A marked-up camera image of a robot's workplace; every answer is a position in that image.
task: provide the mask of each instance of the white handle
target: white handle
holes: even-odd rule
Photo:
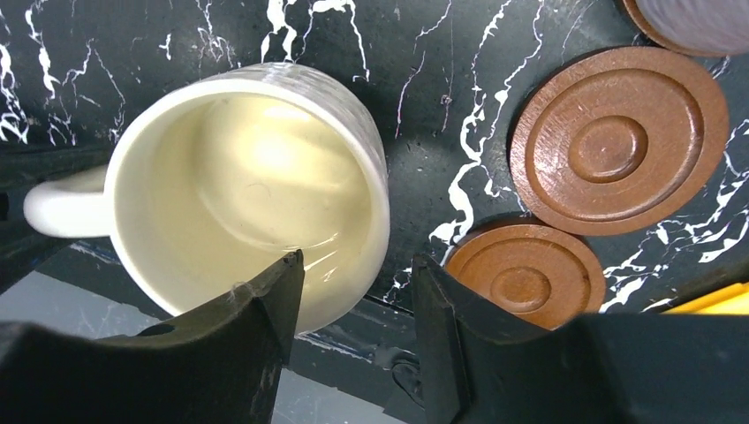
[[[110,235],[111,205],[104,199],[107,167],[41,183],[24,199],[24,216],[35,230],[63,239]]]

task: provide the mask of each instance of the black marble surface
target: black marble surface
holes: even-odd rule
[[[648,41],[614,0],[6,0],[0,152],[110,148],[192,81],[261,61],[313,66],[381,130],[392,230],[368,294],[410,310],[414,252],[442,259],[477,223],[524,213],[506,149],[526,96],[575,57],[633,44]],[[664,307],[749,276],[749,57],[697,60],[729,101],[724,160],[669,219],[588,239],[610,288],[602,310]]]

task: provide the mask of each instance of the round coaster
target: round coaster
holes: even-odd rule
[[[723,157],[728,107],[710,74],[665,49],[604,51],[531,98],[510,169],[542,221],[575,234],[635,231],[684,206]]]
[[[582,241],[536,224],[469,234],[445,268],[461,284],[545,329],[597,312],[606,288],[601,264]]]
[[[661,33],[656,31],[655,28],[653,28],[653,26],[650,25],[649,22],[647,22],[647,19],[645,19],[645,16],[642,14],[642,12],[639,10],[639,7],[637,6],[637,0],[621,0],[621,2],[622,2],[622,6],[624,7],[624,10],[627,12],[628,15],[630,15],[630,19],[632,19],[632,22],[634,22],[634,25],[636,25],[640,31],[645,33],[645,35],[647,35],[647,38],[649,38],[650,40],[653,40],[659,46],[663,46],[666,49],[673,50],[673,51],[676,51],[677,53],[681,53],[683,55],[688,55],[688,56],[700,56],[700,57],[723,57],[725,56],[725,54],[721,52],[689,49],[687,47],[676,44],[675,42],[672,42],[665,36],[661,35]]]

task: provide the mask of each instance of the gray surface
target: gray surface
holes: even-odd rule
[[[36,322],[81,337],[132,335],[158,322],[113,302],[33,272],[0,295],[0,321]],[[283,370],[273,424],[398,424],[382,408]]]

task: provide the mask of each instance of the black countertop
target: black countertop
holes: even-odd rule
[[[392,229],[367,301],[408,312],[413,253],[442,259],[475,225],[525,212],[506,152],[528,94],[575,57],[648,44],[614,0],[9,0],[0,148],[111,148],[175,88],[261,61],[313,66],[351,89],[380,128]],[[724,160],[669,219],[587,239],[609,286],[602,311],[657,310],[749,277],[749,57],[695,60],[728,98]],[[40,270],[162,314],[107,240],[77,243]],[[345,349],[366,350],[334,333]]]

